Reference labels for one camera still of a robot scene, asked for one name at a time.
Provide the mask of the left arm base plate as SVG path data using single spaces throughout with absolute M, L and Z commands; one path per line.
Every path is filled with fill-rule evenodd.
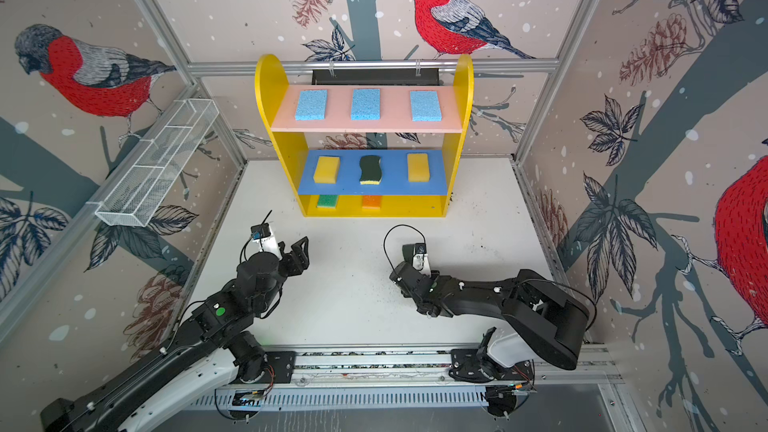
M 297 353 L 278 350 L 254 352 L 242 359 L 233 358 L 224 362 L 221 372 L 226 380 L 220 380 L 219 386 L 267 387 L 276 384 L 289 384 L 292 380 Z

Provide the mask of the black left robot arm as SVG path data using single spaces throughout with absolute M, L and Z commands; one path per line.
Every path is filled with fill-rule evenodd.
M 46 431 L 124 431 L 129 419 L 162 389 L 183 376 L 204 378 L 200 366 L 223 366 L 225 383 L 266 381 L 274 386 L 282 367 L 249 332 L 269 317 L 282 298 L 286 280 L 310 265 L 309 239 L 291 246 L 261 238 L 261 249 L 242 259 L 236 275 L 219 291 L 193 302 L 191 315 L 170 338 L 114 379 L 75 399 L 58 398 L 40 414 Z

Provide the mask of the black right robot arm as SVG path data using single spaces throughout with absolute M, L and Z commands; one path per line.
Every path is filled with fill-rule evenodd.
M 535 359 L 562 370 L 577 368 L 591 319 L 562 284 L 530 269 L 496 282 L 465 281 L 437 271 L 425 274 L 407 262 L 390 273 L 390 280 L 422 315 L 481 316 L 509 326 L 489 328 L 473 352 L 452 352 L 449 376 L 456 381 L 488 383 L 509 380 L 513 373 L 531 381 L 520 367 Z

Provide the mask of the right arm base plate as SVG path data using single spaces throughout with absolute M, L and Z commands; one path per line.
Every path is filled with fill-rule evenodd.
M 455 381 L 474 384 L 494 381 L 528 382 L 533 378 L 533 363 L 518 362 L 504 367 L 479 349 L 452 349 L 448 374 Z

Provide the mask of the light blue sponge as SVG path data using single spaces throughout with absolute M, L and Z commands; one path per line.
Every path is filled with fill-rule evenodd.
M 353 121 L 376 121 L 381 117 L 381 90 L 359 88 L 353 91 L 350 119 Z
M 412 90 L 409 99 L 413 122 L 442 121 L 440 100 L 435 90 Z
M 325 119 L 328 91 L 321 89 L 302 90 L 294 118 L 297 121 L 321 121 Z

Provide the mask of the orange topped sponge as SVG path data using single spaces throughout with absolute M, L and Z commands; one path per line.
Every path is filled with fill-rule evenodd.
M 361 201 L 361 208 L 363 210 L 380 210 L 382 207 L 382 199 L 382 196 L 364 195 Z

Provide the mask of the yellow sponge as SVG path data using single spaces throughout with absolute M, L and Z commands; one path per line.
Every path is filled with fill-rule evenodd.
M 427 183 L 431 180 L 429 155 L 427 153 L 410 153 L 407 155 L 408 181 L 410 183 Z
M 338 156 L 320 156 L 313 173 L 313 181 L 316 184 L 335 184 L 340 168 Z

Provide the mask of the green topped sponge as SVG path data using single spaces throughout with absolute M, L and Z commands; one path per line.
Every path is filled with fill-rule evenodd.
M 319 209 L 335 209 L 338 203 L 337 195 L 319 195 L 317 207 Z

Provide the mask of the dark green wavy scourer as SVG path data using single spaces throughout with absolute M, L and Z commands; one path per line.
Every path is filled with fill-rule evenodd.
M 365 155 L 360 158 L 361 185 L 379 185 L 383 178 L 381 157 L 379 155 Z

